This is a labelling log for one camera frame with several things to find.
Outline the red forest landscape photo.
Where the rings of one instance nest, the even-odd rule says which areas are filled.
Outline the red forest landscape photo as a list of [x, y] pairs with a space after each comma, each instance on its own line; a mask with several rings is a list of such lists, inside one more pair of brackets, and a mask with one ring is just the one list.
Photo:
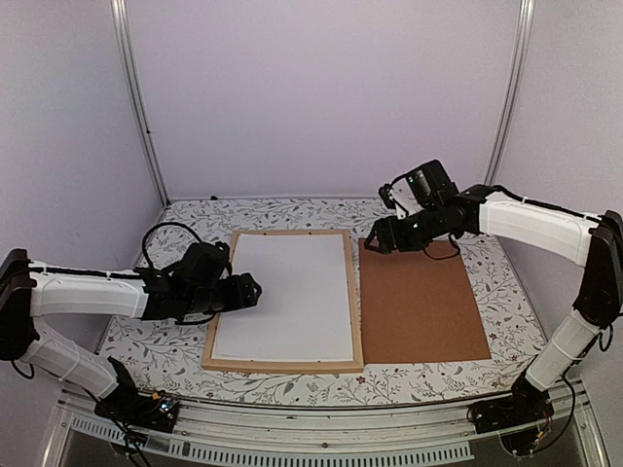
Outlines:
[[212, 356], [261, 362], [354, 359], [345, 236], [238, 235], [233, 266], [262, 294], [254, 307], [219, 318]]

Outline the light wooden picture frame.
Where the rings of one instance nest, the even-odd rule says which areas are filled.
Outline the light wooden picture frame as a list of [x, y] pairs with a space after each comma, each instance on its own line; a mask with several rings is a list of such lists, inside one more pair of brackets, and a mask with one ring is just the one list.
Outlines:
[[363, 350], [361, 343], [360, 317], [358, 310], [358, 298], [356, 285], [357, 280], [354, 272], [352, 259], [351, 239], [346, 230], [284, 230], [284, 231], [237, 231], [232, 235], [232, 261], [239, 234], [343, 234], [345, 236], [345, 251], [347, 256], [347, 275], [350, 301], [350, 319], [352, 328], [352, 344], [354, 347], [354, 359], [347, 362], [261, 362], [218, 359], [212, 356], [215, 336], [219, 318], [214, 319], [209, 325], [205, 346], [203, 350], [201, 366], [205, 370], [240, 372], [256, 374], [353, 374], [359, 373], [364, 367]]

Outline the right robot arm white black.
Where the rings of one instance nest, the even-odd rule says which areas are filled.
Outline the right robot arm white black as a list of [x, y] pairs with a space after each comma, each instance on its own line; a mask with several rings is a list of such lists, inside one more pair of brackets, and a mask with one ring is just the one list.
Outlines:
[[567, 301], [567, 311], [546, 319], [549, 340], [518, 379], [527, 386], [504, 401], [507, 420], [523, 424], [540, 409], [538, 392], [581, 361], [622, 315], [621, 216], [611, 210], [574, 212], [519, 197], [501, 186], [420, 195], [418, 202], [418, 212], [375, 221], [364, 240], [366, 249], [381, 254], [420, 252], [444, 235], [495, 237], [510, 253], [513, 269], [529, 292], [537, 285], [528, 275], [538, 266], [554, 273], [557, 285], [565, 275], [575, 282], [563, 288], [575, 294]]

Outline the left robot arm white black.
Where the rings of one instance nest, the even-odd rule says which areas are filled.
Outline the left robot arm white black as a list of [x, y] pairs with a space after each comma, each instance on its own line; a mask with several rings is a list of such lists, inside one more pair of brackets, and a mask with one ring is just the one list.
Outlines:
[[262, 295], [248, 272], [234, 274], [224, 243], [194, 243], [163, 269], [54, 267], [12, 250], [1, 264], [1, 358], [38, 367], [105, 400], [124, 422], [145, 412], [125, 366], [97, 356], [46, 321], [52, 315], [113, 315], [199, 325], [212, 316], [254, 307]]

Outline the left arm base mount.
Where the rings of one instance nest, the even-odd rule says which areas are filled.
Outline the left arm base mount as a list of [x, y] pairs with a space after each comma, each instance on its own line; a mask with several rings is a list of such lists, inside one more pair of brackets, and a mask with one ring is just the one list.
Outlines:
[[179, 399], [163, 390], [141, 394], [131, 379], [118, 379], [116, 388], [97, 400], [94, 413], [130, 427], [172, 433], [179, 415]]

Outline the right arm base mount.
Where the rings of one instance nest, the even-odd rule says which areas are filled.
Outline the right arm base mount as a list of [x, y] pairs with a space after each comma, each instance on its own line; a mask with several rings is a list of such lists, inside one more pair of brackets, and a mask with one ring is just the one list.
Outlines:
[[502, 447], [512, 455], [528, 456], [550, 432], [553, 414], [549, 392], [520, 377], [508, 396], [471, 404], [466, 418], [477, 434], [507, 431], [500, 438]]

